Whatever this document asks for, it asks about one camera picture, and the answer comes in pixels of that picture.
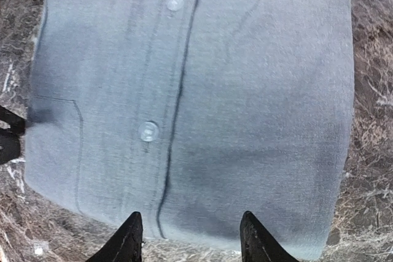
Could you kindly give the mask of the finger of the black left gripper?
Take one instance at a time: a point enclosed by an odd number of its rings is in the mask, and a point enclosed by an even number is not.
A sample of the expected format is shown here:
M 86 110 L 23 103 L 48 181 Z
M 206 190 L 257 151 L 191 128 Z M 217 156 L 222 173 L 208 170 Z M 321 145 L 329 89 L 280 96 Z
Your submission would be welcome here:
M 13 134 L 16 134 L 17 136 L 24 135 L 26 129 L 26 120 L 3 106 L 0 106 L 0 110 L 1 121 L 6 122 L 9 125 L 7 130 Z
M 6 164 L 11 160 L 19 158 L 21 155 L 21 145 L 19 137 L 12 133 L 1 134 L 0 162 Z

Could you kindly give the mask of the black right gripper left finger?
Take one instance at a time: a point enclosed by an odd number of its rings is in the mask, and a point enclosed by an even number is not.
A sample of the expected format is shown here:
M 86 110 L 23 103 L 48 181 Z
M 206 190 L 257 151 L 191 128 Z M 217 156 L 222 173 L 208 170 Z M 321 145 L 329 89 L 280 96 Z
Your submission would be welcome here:
M 141 213 L 133 212 L 86 262 L 141 262 L 142 232 Z

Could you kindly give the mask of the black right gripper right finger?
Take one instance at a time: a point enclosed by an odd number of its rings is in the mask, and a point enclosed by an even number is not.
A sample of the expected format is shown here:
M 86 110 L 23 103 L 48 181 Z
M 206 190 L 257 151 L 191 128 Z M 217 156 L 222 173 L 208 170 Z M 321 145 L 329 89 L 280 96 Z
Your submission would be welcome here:
M 239 226 L 242 262 L 298 262 L 262 225 L 251 211 L 245 211 Z

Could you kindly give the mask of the grey long sleeve shirt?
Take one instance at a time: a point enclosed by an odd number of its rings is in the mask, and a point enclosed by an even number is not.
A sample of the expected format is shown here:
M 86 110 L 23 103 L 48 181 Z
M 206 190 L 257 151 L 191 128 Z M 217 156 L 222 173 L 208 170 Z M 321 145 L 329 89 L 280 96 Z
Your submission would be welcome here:
M 25 182 L 148 237 L 319 258 L 348 154 L 351 0 L 44 0 Z

